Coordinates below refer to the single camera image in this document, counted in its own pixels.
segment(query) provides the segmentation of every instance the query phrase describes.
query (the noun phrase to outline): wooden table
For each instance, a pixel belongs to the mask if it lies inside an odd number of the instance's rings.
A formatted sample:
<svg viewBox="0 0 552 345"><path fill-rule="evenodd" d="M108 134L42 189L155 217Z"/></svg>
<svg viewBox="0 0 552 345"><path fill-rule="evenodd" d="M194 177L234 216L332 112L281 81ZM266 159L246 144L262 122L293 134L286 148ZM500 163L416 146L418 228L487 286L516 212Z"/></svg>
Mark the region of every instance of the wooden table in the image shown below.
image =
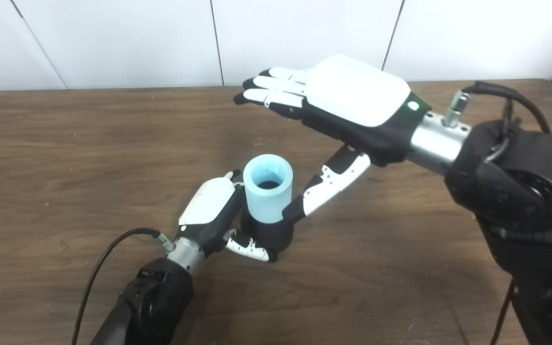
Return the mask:
<svg viewBox="0 0 552 345"><path fill-rule="evenodd" d="M413 83L443 112L468 82ZM552 83L505 81L552 125ZM133 227L173 234L204 181L275 153L300 192L340 142L252 105L241 89L0 92L0 344L66 344L86 279ZM467 124L497 118L478 96ZM517 115L528 128L533 119ZM162 255L123 242L98 275L83 321L87 344L118 292ZM508 275L472 215L437 175L411 163L373 168L310 218L276 264L210 257L173 344L484 345ZM501 344L526 344L509 312Z"/></svg>

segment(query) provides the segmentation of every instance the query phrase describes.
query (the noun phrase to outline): robotic finger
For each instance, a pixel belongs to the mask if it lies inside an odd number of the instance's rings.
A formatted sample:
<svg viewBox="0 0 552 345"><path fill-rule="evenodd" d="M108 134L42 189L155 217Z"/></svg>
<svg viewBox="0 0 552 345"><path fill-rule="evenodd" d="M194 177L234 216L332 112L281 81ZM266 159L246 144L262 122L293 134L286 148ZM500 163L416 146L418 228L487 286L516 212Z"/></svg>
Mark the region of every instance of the robotic finger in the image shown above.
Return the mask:
<svg viewBox="0 0 552 345"><path fill-rule="evenodd" d="M295 198L282 212L291 223L309 216L335 195L352 184L370 167L370 157L351 150L344 144L323 166L322 175L315 175L304 188L304 193Z"/></svg>
<svg viewBox="0 0 552 345"><path fill-rule="evenodd" d="M278 259L274 251L259 247L257 241L241 231L231 229L228 237L225 248L233 253L263 262L274 263Z"/></svg>
<svg viewBox="0 0 552 345"><path fill-rule="evenodd" d="M259 73L259 76L274 77L278 79L286 79L297 81L298 83L306 84L312 68L304 70L294 70L289 68L274 67Z"/></svg>
<svg viewBox="0 0 552 345"><path fill-rule="evenodd" d="M293 120L300 120L304 114L302 96L280 90L252 88L234 98L236 104L254 103L265 105L270 111Z"/></svg>
<svg viewBox="0 0 552 345"><path fill-rule="evenodd" d="M252 79L248 79L244 81L242 86L244 90L265 88L268 90L280 90L284 92L289 92L292 94L297 94L299 96L304 96L305 93L305 85L302 83L268 76L258 76Z"/></svg>

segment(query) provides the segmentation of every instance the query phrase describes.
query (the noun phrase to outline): black arm casing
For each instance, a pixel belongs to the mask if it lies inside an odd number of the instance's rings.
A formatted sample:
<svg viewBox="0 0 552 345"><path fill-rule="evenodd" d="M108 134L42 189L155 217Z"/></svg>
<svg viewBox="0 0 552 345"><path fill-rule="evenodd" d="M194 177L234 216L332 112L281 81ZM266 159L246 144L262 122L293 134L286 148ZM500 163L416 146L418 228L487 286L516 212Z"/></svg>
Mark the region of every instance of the black arm casing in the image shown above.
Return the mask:
<svg viewBox="0 0 552 345"><path fill-rule="evenodd" d="M501 126L493 121L472 129L445 184L456 203L508 238L552 242L552 135L520 129L500 158L486 161Z"/></svg>
<svg viewBox="0 0 552 345"><path fill-rule="evenodd" d="M530 345L552 345L552 244L504 241L486 220L478 223L493 258L515 280L512 303Z"/></svg>
<svg viewBox="0 0 552 345"><path fill-rule="evenodd" d="M409 107L409 102L419 105L418 109ZM302 115L302 124L369 155L377 166L406 159L416 127L421 123L423 115L431 110L429 105L411 92L400 109L384 124L366 127L317 108L305 99L302 107L308 110Z"/></svg>
<svg viewBox="0 0 552 345"><path fill-rule="evenodd" d="M142 267L121 292L91 345L168 345L192 299L191 275L175 262L158 258Z"/></svg>
<svg viewBox="0 0 552 345"><path fill-rule="evenodd" d="M501 121L475 126L445 183L477 215L493 258L517 286L513 306L530 345L552 345L552 135L519 130L487 161Z"/></svg>

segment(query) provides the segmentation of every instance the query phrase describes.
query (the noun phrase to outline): fingertip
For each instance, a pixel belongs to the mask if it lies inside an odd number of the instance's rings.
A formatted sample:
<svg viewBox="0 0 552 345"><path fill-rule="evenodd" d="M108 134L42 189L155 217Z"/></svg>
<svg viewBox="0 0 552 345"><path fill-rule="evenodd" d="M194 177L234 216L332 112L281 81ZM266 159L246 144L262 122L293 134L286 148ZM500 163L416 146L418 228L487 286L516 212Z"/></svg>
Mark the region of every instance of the fingertip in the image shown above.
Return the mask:
<svg viewBox="0 0 552 345"><path fill-rule="evenodd" d="M266 249L265 251L267 252L267 262L273 264L278 261L278 254L276 252L270 251L269 249Z"/></svg>
<svg viewBox="0 0 552 345"><path fill-rule="evenodd" d="M266 70L262 70L261 73L259 73L259 76L264 76L264 77L271 77L272 75L270 74L270 69L266 69Z"/></svg>
<svg viewBox="0 0 552 345"><path fill-rule="evenodd" d="M244 90L248 90L249 88L258 88L258 86L254 83L253 79L254 78L247 79L244 81L244 83L241 84Z"/></svg>
<svg viewBox="0 0 552 345"><path fill-rule="evenodd" d="M242 174L242 173L241 173L242 171L241 171L241 170L239 170L239 169L236 169L236 170L232 170L231 172L232 172L232 176L231 176L231 179L235 179L236 177L238 177L239 175L241 175L241 174Z"/></svg>
<svg viewBox="0 0 552 345"><path fill-rule="evenodd" d="M244 97L244 92L240 92L239 94L234 96L234 103L236 103L236 105L247 104L249 102L250 101L246 97Z"/></svg>

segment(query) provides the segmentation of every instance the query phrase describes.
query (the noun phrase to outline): robotic hand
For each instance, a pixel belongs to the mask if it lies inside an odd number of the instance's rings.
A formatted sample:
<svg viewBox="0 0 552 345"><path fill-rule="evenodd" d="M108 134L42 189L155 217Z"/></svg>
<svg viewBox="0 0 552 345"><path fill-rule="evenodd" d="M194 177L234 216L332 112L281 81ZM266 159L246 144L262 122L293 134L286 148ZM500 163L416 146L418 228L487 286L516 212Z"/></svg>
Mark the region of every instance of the robotic hand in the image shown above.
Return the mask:
<svg viewBox="0 0 552 345"><path fill-rule="evenodd" d="M236 104L265 105L344 142L322 176L285 208L284 218L307 216L371 163L408 159L443 175L453 200L476 214L493 258L512 275L512 303L528 341L552 345L552 135L530 100L479 81L457 92L442 116L405 81L342 55L313 69L271 68L243 86ZM472 94L505 98L502 119L460 124ZM513 101L535 116L544 133L518 127Z"/></svg>
<svg viewBox="0 0 552 345"><path fill-rule="evenodd" d="M129 282L92 345L168 345L193 299L193 276L213 253L227 248L264 262L276 260L275 253L230 229L246 203L243 183L232 181L239 174L231 171L200 186L178 220L173 243L153 230L166 249L165 257L142 267Z"/></svg>
<svg viewBox="0 0 552 345"><path fill-rule="evenodd" d="M405 81L344 55L313 69L271 68L243 86L236 104L265 105L344 142L322 167L322 176L283 212L292 222L349 186L370 164L386 166L408 157L444 174L469 131L466 125L442 126L443 117L430 113Z"/></svg>

